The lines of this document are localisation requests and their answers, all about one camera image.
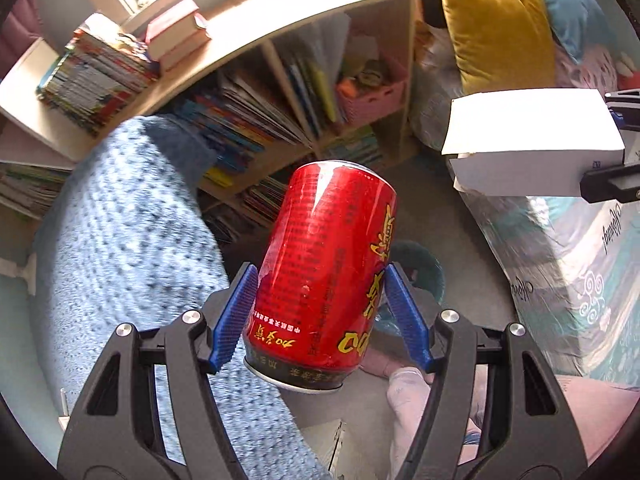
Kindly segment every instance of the floor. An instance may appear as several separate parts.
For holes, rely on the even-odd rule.
[[[437,257],[446,275],[444,301],[483,326],[501,330],[515,320],[508,282],[439,160],[418,156],[383,176],[399,197],[394,238],[414,240]],[[254,241],[250,247],[226,254],[230,274],[245,258],[258,264],[265,243]],[[399,338],[382,333],[374,332],[371,345],[391,354],[404,353]],[[341,418],[378,480],[386,478],[393,428],[386,380],[358,370],[336,394],[307,396],[282,391],[282,398],[300,428]]]

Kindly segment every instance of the soda can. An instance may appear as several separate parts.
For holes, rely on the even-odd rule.
[[[369,342],[395,216],[396,192],[363,166],[294,172],[244,327],[249,370],[309,394],[342,386]]]

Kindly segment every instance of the yellow pillow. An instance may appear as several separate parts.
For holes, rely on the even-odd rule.
[[[544,0],[442,0],[466,94],[555,86]]]

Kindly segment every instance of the plastic basket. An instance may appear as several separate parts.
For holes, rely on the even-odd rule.
[[[392,57],[385,54],[381,54],[381,57],[389,67],[391,84],[355,98],[348,98],[341,92],[336,92],[349,126],[359,128],[365,124],[371,124],[402,107],[402,98],[408,79],[407,71]]]

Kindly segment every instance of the box lid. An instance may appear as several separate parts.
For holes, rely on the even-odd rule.
[[[442,154],[622,149],[597,90],[542,88],[455,99]]]

